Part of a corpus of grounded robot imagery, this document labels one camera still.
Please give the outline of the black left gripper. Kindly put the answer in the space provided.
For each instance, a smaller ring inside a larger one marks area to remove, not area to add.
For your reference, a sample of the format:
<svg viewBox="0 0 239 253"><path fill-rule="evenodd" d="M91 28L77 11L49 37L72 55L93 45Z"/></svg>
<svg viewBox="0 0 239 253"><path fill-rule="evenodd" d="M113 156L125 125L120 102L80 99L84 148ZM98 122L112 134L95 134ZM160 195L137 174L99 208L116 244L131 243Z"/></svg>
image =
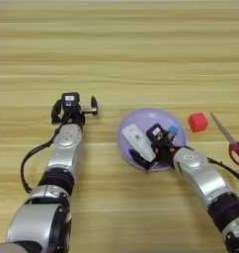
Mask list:
<svg viewBox="0 0 239 253"><path fill-rule="evenodd" d="M85 109L81 109L80 107L63 108L62 100L58 99L51 110L51 123L53 125L75 124L83 127L86 114L92 114L93 116L98 114L98 102L95 96L91 97L91 108Z"/></svg>

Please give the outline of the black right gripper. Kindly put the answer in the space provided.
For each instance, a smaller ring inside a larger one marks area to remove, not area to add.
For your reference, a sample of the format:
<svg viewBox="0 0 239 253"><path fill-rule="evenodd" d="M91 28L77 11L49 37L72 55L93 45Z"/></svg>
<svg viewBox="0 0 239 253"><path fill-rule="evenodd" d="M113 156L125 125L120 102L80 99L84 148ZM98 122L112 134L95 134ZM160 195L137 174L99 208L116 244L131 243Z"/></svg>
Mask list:
<svg viewBox="0 0 239 253"><path fill-rule="evenodd" d="M167 139L162 139L152 143L153 151L156 154L156 160L159 163L165 163L168 166L174 168L174 156L179 151L179 148L174 145L177 134L174 131L169 131ZM132 159L142 166L145 171L149 171L156 162L155 159L148 161L143 158L136 150L130 149L129 153Z"/></svg>

